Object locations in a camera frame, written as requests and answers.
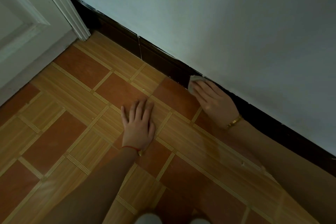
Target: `person's left arm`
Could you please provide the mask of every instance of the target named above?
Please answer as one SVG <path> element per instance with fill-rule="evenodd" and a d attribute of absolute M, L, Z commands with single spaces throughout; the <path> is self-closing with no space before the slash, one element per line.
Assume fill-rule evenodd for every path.
<path fill-rule="evenodd" d="M 155 126 L 149 122 L 153 104 L 149 104 L 143 115 L 145 101 L 134 102 L 129 121 L 121 107 L 124 124 L 122 146 L 131 146 L 145 150 L 152 141 Z M 108 164 L 90 174 L 74 191 L 56 205 L 40 222 L 53 223 L 90 223 L 100 224 L 109 211 L 128 170 L 133 165 L 138 153 L 130 147 L 122 148 Z"/>

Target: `person's right arm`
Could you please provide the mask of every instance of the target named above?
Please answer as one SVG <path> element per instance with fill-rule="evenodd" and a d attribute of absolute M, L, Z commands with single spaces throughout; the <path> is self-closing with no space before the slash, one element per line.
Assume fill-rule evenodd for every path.
<path fill-rule="evenodd" d="M 193 82 L 195 97 L 221 128 L 239 113 L 232 99 L 214 83 Z M 228 132 L 250 150 L 279 184 L 317 221 L 336 223 L 336 178 L 255 129 L 245 120 Z"/>

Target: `finger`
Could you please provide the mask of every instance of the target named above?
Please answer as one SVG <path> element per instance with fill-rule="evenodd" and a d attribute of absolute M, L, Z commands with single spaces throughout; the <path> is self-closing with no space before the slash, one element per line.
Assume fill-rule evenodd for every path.
<path fill-rule="evenodd" d="M 196 83 L 204 90 L 206 94 L 208 94 L 212 98 L 217 99 L 219 97 L 219 95 L 204 81 L 196 81 Z"/>
<path fill-rule="evenodd" d="M 125 114 L 125 107 L 123 105 L 121 106 L 121 121 L 123 122 L 124 128 L 126 128 L 128 120 Z"/>
<path fill-rule="evenodd" d="M 150 103 L 146 106 L 145 112 L 143 113 L 142 120 L 143 120 L 144 122 L 146 122 L 146 123 L 149 121 L 149 118 L 150 118 L 151 113 L 152 113 L 152 110 L 153 110 L 153 106 L 154 106 L 154 103 L 153 103 L 153 102 L 150 102 Z"/>
<path fill-rule="evenodd" d="M 205 91 L 196 82 L 192 82 L 194 92 L 196 91 L 206 102 L 209 102 L 212 97 L 205 93 Z"/>
<path fill-rule="evenodd" d="M 153 121 L 150 121 L 150 123 L 149 123 L 149 129 L 148 129 L 148 138 L 150 140 L 152 140 L 153 137 L 154 137 L 154 134 L 155 134 L 155 124 L 154 124 Z"/>
<path fill-rule="evenodd" d="M 144 105 L 146 103 L 147 99 L 141 100 L 140 103 L 138 104 L 138 107 L 135 112 L 135 119 L 136 120 L 141 120 L 142 118 L 142 110 L 144 109 Z"/>
<path fill-rule="evenodd" d="M 216 84 L 214 84 L 212 81 L 206 81 L 206 84 L 209 85 L 218 95 L 223 96 L 225 95 L 225 92 L 222 91 Z"/>
<path fill-rule="evenodd" d="M 135 119 L 135 108 L 137 107 L 138 103 L 138 99 L 132 103 L 131 109 L 129 110 L 129 122 L 133 122 Z"/>
<path fill-rule="evenodd" d="M 205 101 L 205 99 L 196 90 L 194 90 L 192 94 L 196 97 L 201 106 L 204 106 L 207 103 L 207 101 Z"/>

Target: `patterned floor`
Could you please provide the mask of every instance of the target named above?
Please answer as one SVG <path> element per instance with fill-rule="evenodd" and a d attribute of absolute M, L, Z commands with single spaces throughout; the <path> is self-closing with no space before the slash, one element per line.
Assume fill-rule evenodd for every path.
<path fill-rule="evenodd" d="M 120 106 L 155 102 L 156 138 L 104 223 L 155 209 L 166 223 L 317 223 L 179 84 L 94 32 L 0 108 L 0 223 L 37 223 L 121 147 Z"/>

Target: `forearm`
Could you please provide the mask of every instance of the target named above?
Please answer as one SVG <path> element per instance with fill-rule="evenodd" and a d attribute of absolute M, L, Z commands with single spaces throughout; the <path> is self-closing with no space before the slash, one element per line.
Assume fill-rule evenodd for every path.
<path fill-rule="evenodd" d="M 41 223 L 102 223 L 137 152 L 123 148 L 108 164 L 90 174 L 54 207 Z"/>
<path fill-rule="evenodd" d="M 247 121 L 229 130 L 313 217 L 336 223 L 336 179 L 321 168 L 265 136 Z"/>

